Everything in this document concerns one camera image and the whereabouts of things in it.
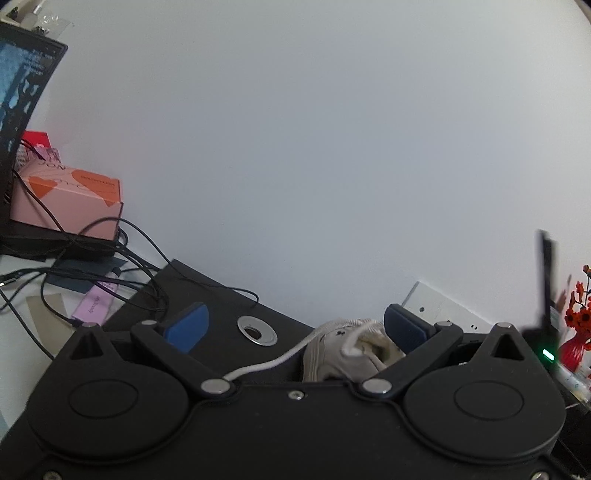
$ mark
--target blue gripper pad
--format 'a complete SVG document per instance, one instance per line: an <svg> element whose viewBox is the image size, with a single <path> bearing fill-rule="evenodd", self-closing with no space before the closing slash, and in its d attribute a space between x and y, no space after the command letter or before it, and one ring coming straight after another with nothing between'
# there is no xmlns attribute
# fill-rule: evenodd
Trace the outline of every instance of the blue gripper pad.
<svg viewBox="0 0 591 480"><path fill-rule="evenodd" d="M435 334L435 327L397 303L384 313L386 335L406 354Z"/></svg>
<svg viewBox="0 0 591 480"><path fill-rule="evenodd" d="M160 324L163 337L183 353L189 353L207 333L209 311L197 301L170 320Z"/></svg>

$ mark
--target circular plate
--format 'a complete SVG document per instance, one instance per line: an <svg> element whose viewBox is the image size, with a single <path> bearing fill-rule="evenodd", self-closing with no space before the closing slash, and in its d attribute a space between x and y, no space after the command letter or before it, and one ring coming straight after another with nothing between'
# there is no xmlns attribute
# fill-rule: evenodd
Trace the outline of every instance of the circular plate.
<svg viewBox="0 0 591 480"><path fill-rule="evenodd" d="M187 393L171 375L97 357L44 377L25 412L35 434L59 452L102 460L154 447L188 409Z"/></svg>
<svg viewBox="0 0 591 480"><path fill-rule="evenodd" d="M470 363L431 372L404 397L410 422L438 449L476 463L512 463L546 450L564 423L564 402L545 371Z"/></svg>
<svg viewBox="0 0 591 480"><path fill-rule="evenodd" d="M237 324L242 334L257 345L271 346L277 343L275 330L261 319L244 316L238 319Z"/></svg>

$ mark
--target orange box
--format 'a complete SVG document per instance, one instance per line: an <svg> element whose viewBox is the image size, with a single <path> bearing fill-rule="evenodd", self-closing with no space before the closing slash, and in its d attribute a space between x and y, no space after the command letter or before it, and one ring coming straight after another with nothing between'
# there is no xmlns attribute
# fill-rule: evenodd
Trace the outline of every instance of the orange box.
<svg viewBox="0 0 591 480"><path fill-rule="evenodd" d="M79 233L86 225L101 217L121 216L123 201L117 179L42 160L30 161L19 175L68 233ZM59 230L18 179L14 180L10 218ZM102 222L84 235L113 240L118 223Z"/></svg>

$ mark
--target monitor screen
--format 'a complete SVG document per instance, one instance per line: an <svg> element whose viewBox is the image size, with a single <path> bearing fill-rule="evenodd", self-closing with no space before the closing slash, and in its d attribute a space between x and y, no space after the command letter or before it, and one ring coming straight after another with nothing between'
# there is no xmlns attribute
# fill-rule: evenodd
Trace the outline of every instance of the monitor screen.
<svg viewBox="0 0 591 480"><path fill-rule="evenodd" d="M22 133L66 49L0 22L0 195L4 204L9 202L11 170Z"/></svg>

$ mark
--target white wall plate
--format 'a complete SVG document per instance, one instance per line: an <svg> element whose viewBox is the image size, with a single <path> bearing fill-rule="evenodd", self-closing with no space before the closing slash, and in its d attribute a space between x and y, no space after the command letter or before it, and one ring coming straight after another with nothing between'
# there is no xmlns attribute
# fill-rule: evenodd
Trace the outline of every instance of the white wall plate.
<svg viewBox="0 0 591 480"><path fill-rule="evenodd" d="M431 325L449 320L464 332L472 333L488 333L492 328L470 310L421 282L415 283L402 306Z"/></svg>

